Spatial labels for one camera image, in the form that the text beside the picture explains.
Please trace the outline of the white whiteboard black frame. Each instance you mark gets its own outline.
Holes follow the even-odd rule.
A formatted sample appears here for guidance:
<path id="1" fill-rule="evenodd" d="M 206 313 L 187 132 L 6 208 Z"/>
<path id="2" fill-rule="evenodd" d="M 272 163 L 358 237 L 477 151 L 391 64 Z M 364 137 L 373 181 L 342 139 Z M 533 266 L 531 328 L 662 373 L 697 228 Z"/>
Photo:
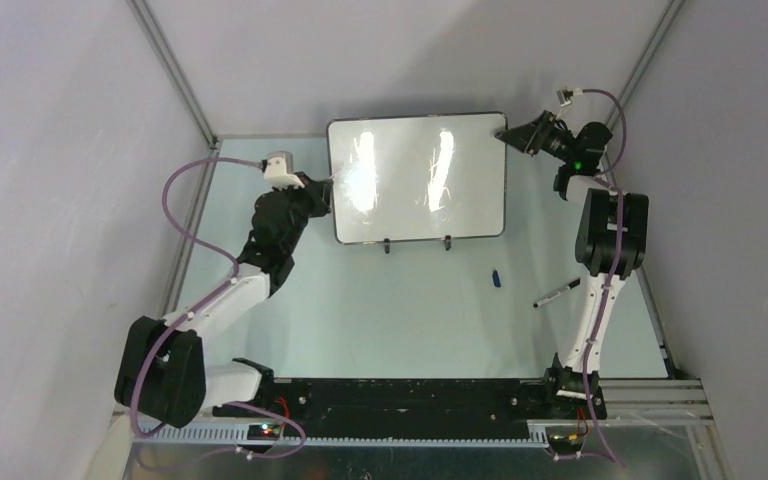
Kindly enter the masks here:
<path id="1" fill-rule="evenodd" d="M 506 224 L 501 112 L 337 119 L 326 130 L 336 240 L 497 237 Z"/>

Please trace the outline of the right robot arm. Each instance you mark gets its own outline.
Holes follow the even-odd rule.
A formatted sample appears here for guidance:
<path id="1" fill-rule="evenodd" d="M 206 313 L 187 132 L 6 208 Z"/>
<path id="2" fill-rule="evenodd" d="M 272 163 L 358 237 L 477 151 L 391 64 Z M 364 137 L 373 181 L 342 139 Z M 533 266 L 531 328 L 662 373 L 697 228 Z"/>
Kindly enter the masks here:
<path id="1" fill-rule="evenodd" d="M 546 370 L 541 392 L 545 411 L 566 418 L 597 392 L 610 316 L 645 257 L 649 199 L 600 179 L 600 161 L 613 137 L 602 123 L 590 122 L 574 133 L 557 115 L 544 111 L 529 123 L 497 131 L 495 137 L 521 153 L 546 153 L 560 160 L 553 189 L 581 208 L 574 259 L 585 272 L 574 328 Z"/>

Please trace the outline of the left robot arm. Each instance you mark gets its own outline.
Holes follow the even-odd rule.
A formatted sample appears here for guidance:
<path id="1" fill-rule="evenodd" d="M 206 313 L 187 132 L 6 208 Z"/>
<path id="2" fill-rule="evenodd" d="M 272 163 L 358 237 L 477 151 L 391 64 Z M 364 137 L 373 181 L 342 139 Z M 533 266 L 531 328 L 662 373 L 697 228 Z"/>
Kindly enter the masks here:
<path id="1" fill-rule="evenodd" d="M 330 213 L 332 180 L 297 178 L 298 184 L 257 198 L 243 250 L 207 300 L 131 324 L 114 387 L 117 403 L 176 428 L 232 402 L 252 416 L 272 411 L 276 390 L 262 380 L 267 368 L 242 359 L 209 365 L 205 349 L 283 286 L 309 221 Z"/>

